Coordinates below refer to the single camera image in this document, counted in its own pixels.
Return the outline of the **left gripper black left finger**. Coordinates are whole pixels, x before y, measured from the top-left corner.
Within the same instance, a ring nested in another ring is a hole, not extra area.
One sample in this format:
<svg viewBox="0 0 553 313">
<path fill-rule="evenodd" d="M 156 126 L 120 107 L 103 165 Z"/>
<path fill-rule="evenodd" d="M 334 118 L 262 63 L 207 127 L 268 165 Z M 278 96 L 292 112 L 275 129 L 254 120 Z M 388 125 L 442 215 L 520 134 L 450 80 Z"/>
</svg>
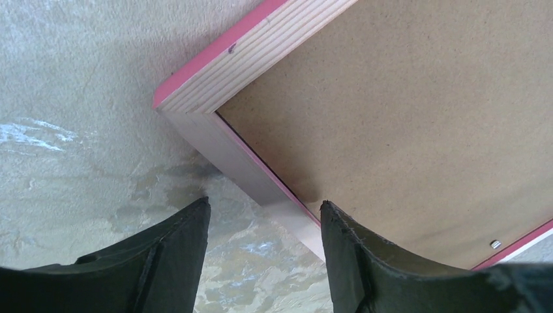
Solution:
<svg viewBox="0 0 553 313">
<path fill-rule="evenodd" d="M 211 207 L 200 198 L 73 264 L 1 269 L 2 312 L 192 312 Z"/>
</svg>

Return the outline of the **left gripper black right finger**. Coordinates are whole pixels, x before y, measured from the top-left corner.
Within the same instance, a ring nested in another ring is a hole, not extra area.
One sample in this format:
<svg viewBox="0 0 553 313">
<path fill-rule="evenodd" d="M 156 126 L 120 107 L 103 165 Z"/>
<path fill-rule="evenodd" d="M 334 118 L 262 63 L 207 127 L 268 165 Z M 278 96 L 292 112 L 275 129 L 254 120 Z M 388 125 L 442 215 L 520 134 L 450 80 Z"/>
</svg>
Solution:
<svg viewBox="0 0 553 313">
<path fill-rule="evenodd" d="M 551 264 L 460 269 L 401 248 L 331 201 L 320 213 L 335 312 L 552 311 Z"/>
</svg>

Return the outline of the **pink photo frame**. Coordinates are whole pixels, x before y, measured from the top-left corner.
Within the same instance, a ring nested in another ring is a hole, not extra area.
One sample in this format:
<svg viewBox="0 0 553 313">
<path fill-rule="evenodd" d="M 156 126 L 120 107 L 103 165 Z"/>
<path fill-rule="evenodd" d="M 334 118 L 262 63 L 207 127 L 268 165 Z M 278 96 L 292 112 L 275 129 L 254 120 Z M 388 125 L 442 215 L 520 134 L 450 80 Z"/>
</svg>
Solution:
<svg viewBox="0 0 553 313">
<path fill-rule="evenodd" d="M 154 109 L 320 258 L 325 200 L 465 269 L 552 235 L 551 1 L 264 1 Z"/>
</svg>

